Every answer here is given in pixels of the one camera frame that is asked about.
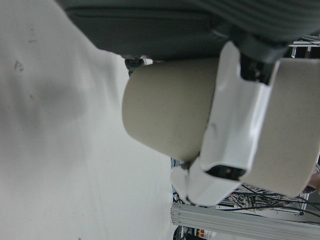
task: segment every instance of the black wire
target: black wire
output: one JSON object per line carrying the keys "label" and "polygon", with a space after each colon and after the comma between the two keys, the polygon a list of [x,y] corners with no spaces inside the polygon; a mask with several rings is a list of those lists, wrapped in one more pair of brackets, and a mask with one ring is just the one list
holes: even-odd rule
{"label": "black wire", "polygon": [[174,192],[173,195],[176,195],[176,203],[185,204],[185,202],[180,198],[179,194],[177,192]]}
{"label": "black wire", "polygon": [[185,204],[185,202],[182,201],[181,199],[175,199],[174,197],[172,198],[172,201],[173,201],[174,203]]}
{"label": "black wire", "polygon": [[251,216],[266,218],[266,216],[261,216],[261,215],[253,214],[253,213],[240,212],[240,214],[245,214],[245,215],[251,215]]}
{"label": "black wire", "polygon": [[[278,201],[286,201],[286,202],[290,202],[290,203],[297,203],[297,204],[303,204],[302,201],[294,201],[294,200],[284,200],[284,199],[277,199],[277,198],[273,198],[273,197],[268,197],[269,196],[278,196],[279,194],[277,193],[253,193],[253,192],[238,192],[238,191],[234,191],[232,194],[236,194],[236,195],[248,195],[248,196],[261,196],[261,197],[266,197],[268,199],[272,199],[272,200],[278,200]],[[319,202],[308,202],[309,204],[314,204],[314,205],[320,205]]]}
{"label": "black wire", "polygon": [[190,227],[186,229],[186,232],[183,234],[183,237],[179,238],[178,240],[183,240],[187,236],[189,230],[190,230]]}
{"label": "black wire", "polygon": [[[303,202],[301,201],[294,201],[294,200],[285,200],[285,199],[277,199],[277,198],[273,198],[273,197],[269,197],[269,196],[265,196],[263,193],[259,193],[259,192],[256,192],[252,189],[250,189],[249,187],[246,187],[245,185],[241,185],[242,187],[244,187],[245,189],[253,192],[254,194],[257,194],[258,196],[261,196],[262,198],[265,198],[265,199],[270,199],[270,200],[275,200],[275,201],[279,201],[279,202],[286,202],[286,203],[298,203],[298,204],[301,204]],[[317,209],[318,211],[320,211],[320,208],[317,207],[316,205],[320,205],[320,203],[317,203],[317,202],[310,202],[308,201],[307,199],[301,197],[301,196],[298,196],[297,198],[301,199],[304,201],[304,203],[306,204],[310,204],[311,206],[313,206],[315,209]]]}
{"label": "black wire", "polygon": [[317,209],[318,211],[320,211],[320,208],[319,208],[319,207],[317,207],[317,206],[316,206],[316,204],[314,204],[314,203],[312,203],[312,202],[308,201],[308,200],[307,200],[307,199],[305,199],[304,197],[302,197],[302,196],[297,196],[296,198],[297,198],[297,199],[301,199],[301,200],[303,200],[306,204],[310,204],[312,207],[314,207],[315,209]]}
{"label": "black wire", "polygon": [[317,44],[317,43],[314,43],[314,42],[312,42],[312,41],[308,41],[308,40],[306,40],[305,38],[304,38],[304,40],[305,40],[306,42],[308,42],[308,43],[311,43],[311,44],[314,44],[314,45],[316,45],[316,46],[319,46],[319,47],[320,47],[320,45],[319,45],[319,44]]}
{"label": "black wire", "polygon": [[296,222],[296,223],[303,223],[303,224],[319,224],[320,225],[320,222],[318,222],[318,221],[292,221],[292,220],[287,220],[287,221]]}
{"label": "black wire", "polygon": [[291,206],[281,206],[281,205],[267,205],[267,206],[242,207],[242,208],[234,208],[234,209],[221,209],[221,211],[233,212],[233,211],[250,210],[250,209],[251,210],[252,209],[289,209],[289,210],[301,211],[301,212],[311,214],[311,215],[314,215],[314,216],[320,218],[319,214],[316,214],[312,211],[303,210],[303,209],[299,209],[299,208],[291,207]]}

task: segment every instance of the cable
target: cable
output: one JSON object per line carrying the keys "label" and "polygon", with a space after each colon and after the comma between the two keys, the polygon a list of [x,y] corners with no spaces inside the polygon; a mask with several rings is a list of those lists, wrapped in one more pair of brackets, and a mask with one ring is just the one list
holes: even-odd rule
{"label": "cable", "polygon": [[189,230],[190,230],[190,227],[188,227],[188,228],[186,229],[186,232],[185,232],[185,233],[183,234],[183,236],[182,236],[181,238],[179,238],[178,240],[183,240],[183,239],[187,236]]}
{"label": "cable", "polygon": [[[234,191],[232,194],[236,194],[236,195],[248,195],[248,196],[261,196],[261,197],[266,197],[268,199],[271,200],[276,200],[276,201],[286,201],[286,202],[290,202],[290,203],[297,203],[297,204],[303,204],[303,201],[294,201],[294,200],[284,200],[284,199],[278,199],[278,198],[273,198],[273,197],[268,197],[268,196],[278,196],[279,194],[277,193],[253,193],[253,192],[238,192],[238,191]],[[313,204],[313,205],[320,205],[319,202],[308,202],[309,204]]]}
{"label": "cable", "polygon": [[176,202],[175,203],[180,203],[180,204],[185,204],[185,202],[180,198],[179,194],[177,192],[174,192],[173,195],[176,195]]}
{"label": "cable", "polygon": [[[277,199],[277,198],[273,198],[273,197],[264,196],[262,193],[258,193],[258,192],[256,192],[256,191],[250,189],[249,187],[246,187],[246,186],[243,185],[243,184],[242,184],[241,186],[244,187],[245,189],[247,189],[247,190],[249,190],[249,191],[251,191],[251,192],[253,192],[253,193],[255,193],[255,194],[259,195],[259,196],[261,196],[262,198],[265,198],[265,199],[276,200],[276,201],[281,201],[281,202],[286,202],[286,203],[299,203],[299,204],[303,203],[303,202],[301,202],[301,201]],[[310,204],[310,205],[313,206],[315,209],[317,209],[318,211],[320,211],[320,208],[316,206],[316,205],[320,205],[320,203],[310,202],[310,201],[308,201],[307,199],[305,199],[305,198],[303,198],[303,197],[301,197],[301,196],[298,196],[297,198],[303,200],[304,203]]]}
{"label": "cable", "polygon": [[315,209],[317,209],[318,211],[320,211],[320,208],[316,206],[316,204],[313,204],[312,202],[308,201],[307,199],[305,199],[302,196],[297,196],[297,199],[301,199],[303,200],[306,204],[310,204],[312,207],[314,207]]}
{"label": "cable", "polygon": [[318,221],[292,221],[292,220],[287,220],[287,221],[296,222],[296,223],[303,223],[303,224],[318,224],[318,225],[320,225],[320,222],[318,222]]}
{"label": "cable", "polygon": [[182,201],[181,199],[175,199],[174,197],[172,198],[172,201],[173,201],[174,203],[185,204],[185,202]]}
{"label": "cable", "polygon": [[304,37],[303,37],[303,39],[304,39],[306,42],[308,42],[308,43],[311,43],[311,44],[314,44],[314,45],[316,45],[316,46],[319,46],[319,47],[320,47],[320,45],[319,45],[319,44],[317,44],[317,43],[314,43],[314,42],[312,42],[312,41],[308,41],[308,40],[306,40],[306,38],[304,38]]}
{"label": "cable", "polygon": [[266,216],[261,216],[261,215],[253,214],[253,213],[240,212],[240,214],[245,214],[245,215],[251,215],[251,216],[266,218]]}
{"label": "cable", "polygon": [[241,211],[241,210],[251,210],[251,209],[289,209],[289,210],[296,210],[296,211],[302,211],[304,213],[307,214],[311,214],[314,215],[318,218],[320,218],[319,214],[316,214],[312,211],[308,211],[308,210],[303,210],[303,209],[299,209],[296,207],[291,207],[291,206],[281,206],[281,205],[267,205],[267,206],[255,206],[255,207],[242,207],[242,208],[234,208],[234,209],[221,209],[221,211],[227,211],[227,212],[233,212],[233,211]]}

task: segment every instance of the white surface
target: white surface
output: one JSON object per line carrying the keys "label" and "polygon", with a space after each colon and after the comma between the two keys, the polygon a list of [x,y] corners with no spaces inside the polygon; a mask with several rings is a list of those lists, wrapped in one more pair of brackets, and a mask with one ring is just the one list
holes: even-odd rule
{"label": "white surface", "polygon": [[231,41],[225,44],[200,151],[203,170],[224,165],[250,171],[278,66],[276,64],[269,85],[243,80],[240,52]]}
{"label": "white surface", "polygon": [[172,169],[172,185],[184,202],[188,203],[189,200],[193,204],[213,206],[240,184],[238,181],[211,176],[202,170],[200,164],[197,157],[189,170],[181,165]]}
{"label": "white surface", "polygon": [[169,158],[122,126],[124,61],[49,0],[2,0],[0,31],[0,239],[172,239]]}

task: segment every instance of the white backdrop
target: white backdrop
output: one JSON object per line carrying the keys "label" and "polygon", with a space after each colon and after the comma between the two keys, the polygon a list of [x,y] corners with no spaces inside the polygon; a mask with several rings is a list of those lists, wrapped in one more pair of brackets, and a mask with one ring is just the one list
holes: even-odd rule
{"label": "white backdrop", "polygon": [[172,239],[170,161],[126,134],[127,80],[53,1],[1,0],[0,239]]}

